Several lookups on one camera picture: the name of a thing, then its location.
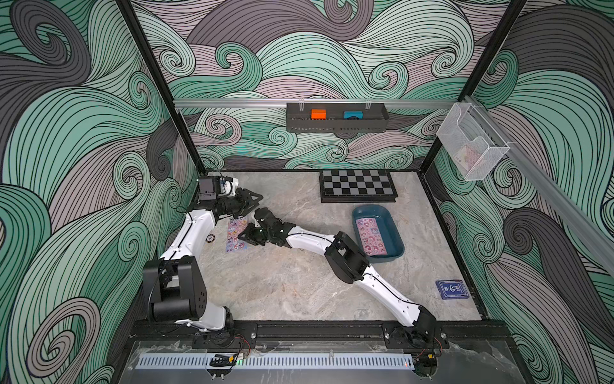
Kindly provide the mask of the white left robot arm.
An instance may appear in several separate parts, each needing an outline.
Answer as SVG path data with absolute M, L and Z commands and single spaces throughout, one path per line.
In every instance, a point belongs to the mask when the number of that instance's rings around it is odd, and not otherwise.
M 201 332 L 233 328 L 230 310 L 209 301 L 197 257 L 219 219 L 245 217 L 262 200 L 262 195 L 239 187 L 229 196 L 190 203 L 175 240 L 162 256 L 143 268 L 143 294 L 150 322 L 172 322 Z

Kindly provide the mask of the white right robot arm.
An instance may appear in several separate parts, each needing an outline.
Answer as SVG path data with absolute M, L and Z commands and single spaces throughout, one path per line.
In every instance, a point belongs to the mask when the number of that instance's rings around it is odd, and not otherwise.
M 437 325 L 434 315 L 421 304 L 410 301 L 379 275 L 366 254 L 346 233 L 312 232 L 281 221 L 267 208 L 257 209 L 254 218 L 255 222 L 238 235 L 239 240 L 253 246 L 270 243 L 323 256 L 338 279 L 346 284 L 358 284 L 395 316 L 412 346 L 427 349 L 433 345 Z

